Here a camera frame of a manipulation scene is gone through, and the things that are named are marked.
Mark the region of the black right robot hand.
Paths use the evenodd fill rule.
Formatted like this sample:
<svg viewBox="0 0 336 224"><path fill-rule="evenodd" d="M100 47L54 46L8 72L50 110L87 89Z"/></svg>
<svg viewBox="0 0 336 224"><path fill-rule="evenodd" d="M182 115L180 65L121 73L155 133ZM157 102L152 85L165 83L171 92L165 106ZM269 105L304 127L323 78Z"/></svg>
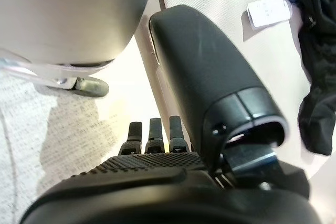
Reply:
<svg viewBox="0 0 336 224"><path fill-rule="evenodd" d="M279 161L288 124L239 50L205 15L178 5L149 32L179 114L140 123L117 156L46 191L21 223L320 223L304 171Z"/></svg>

